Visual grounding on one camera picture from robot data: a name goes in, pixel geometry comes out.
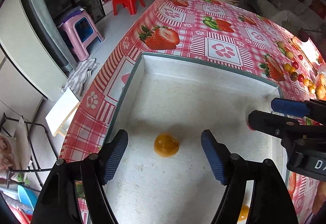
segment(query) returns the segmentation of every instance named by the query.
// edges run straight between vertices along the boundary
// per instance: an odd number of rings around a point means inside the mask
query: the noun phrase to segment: floor
[[[105,37],[103,42],[99,42],[95,39],[87,48],[90,54],[89,58],[95,58],[99,66],[92,72],[91,78],[89,79],[84,93],[88,89],[89,85],[95,78],[98,71],[103,66],[106,59],[109,57],[111,52],[114,50],[116,45],[129,30],[129,28],[138,20],[138,18],[144,13],[144,11],[152,4],[155,0],[144,0],[146,7],[143,8],[140,3],[137,3],[137,14],[130,15],[127,9],[123,9],[122,6],[118,8],[118,15],[114,16],[113,12],[110,12],[102,20],[100,20],[96,26],[100,33]],[[40,105],[37,114],[34,118],[34,122],[41,123],[47,128],[45,117],[55,102],[50,100],[43,101]],[[50,135],[50,139],[55,146],[57,153],[60,153],[64,137],[57,135],[55,137]],[[51,146],[45,136],[44,129],[42,127],[34,126],[31,128],[31,140],[35,150],[36,158],[42,169],[52,168],[56,161],[56,157],[53,154]],[[48,172],[39,173],[41,181],[44,183],[48,177]],[[29,173],[28,179],[30,187],[40,190],[40,185],[34,173]]]

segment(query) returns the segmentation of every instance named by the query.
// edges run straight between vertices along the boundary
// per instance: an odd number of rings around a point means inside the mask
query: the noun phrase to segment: cloth on floor
[[[79,62],[76,71],[70,75],[67,82],[61,87],[61,93],[70,88],[76,96],[81,96],[88,74],[96,69],[98,65],[99,63],[95,62],[95,58]]]

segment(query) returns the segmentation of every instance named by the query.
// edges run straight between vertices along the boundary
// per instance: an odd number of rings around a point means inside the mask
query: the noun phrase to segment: paw print pattern
[[[128,49],[128,47],[129,47],[129,38],[125,37],[122,44],[123,44],[124,49]]]
[[[195,33],[196,33],[197,35],[204,35],[204,34],[205,34],[204,32],[201,32],[201,31],[195,31]]]
[[[179,13],[174,12],[171,9],[165,8],[164,10],[165,10],[165,15],[167,15],[167,16],[169,16],[171,18],[179,18],[180,17]]]
[[[87,96],[86,106],[95,109],[96,105],[98,104],[98,100],[96,99],[97,99],[97,94],[95,94],[95,91],[92,91],[91,94]]]
[[[222,44],[217,43],[211,46],[213,49],[215,49],[215,53],[219,56],[219,57],[226,57],[226,58],[231,58],[231,57],[235,57],[235,54],[233,52],[233,49],[231,47],[224,47]]]

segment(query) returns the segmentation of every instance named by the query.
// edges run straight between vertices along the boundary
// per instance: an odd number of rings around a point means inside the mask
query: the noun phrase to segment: small orange fruit
[[[154,151],[157,155],[168,158],[179,150],[179,142],[169,133],[162,133],[154,141]]]
[[[313,86],[311,86],[311,87],[309,88],[309,92],[310,92],[310,94],[315,94],[316,89],[315,89]]]
[[[309,79],[304,79],[304,85],[306,86],[306,87],[308,87],[308,85],[309,85]]]
[[[295,71],[296,71],[295,67],[291,67],[290,70],[289,70],[289,73],[292,74]]]

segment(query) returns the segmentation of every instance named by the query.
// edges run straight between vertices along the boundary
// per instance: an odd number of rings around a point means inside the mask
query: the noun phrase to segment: orange fruit
[[[306,87],[308,87],[308,85],[309,85],[309,79],[304,79],[304,85],[306,86]]]
[[[317,99],[321,100],[322,98],[324,98],[326,95],[326,89],[324,86],[319,86],[317,89],[316,89],[316,97]]]
[[[292,74],[295,71],[296,71],[295,67],[291,67],[290,70],[289,70],[289,73]]]
[[[309,88],[309,92],[310,92],[310,94],[315,94],[316,89],[315,89],[313,86],[311,86],[311,87]]]
[[[286,72],[289,72],[290,69],[291,69],[291,65],[290,65],[289,63],[286,63],[286,64],[284,64],[283,68],[284,68],[284,70],[285,70]]]
[[[154,141],[154,151],[157,155],[168,158],[179,150],[179,142],[169,133],[162,133]]]

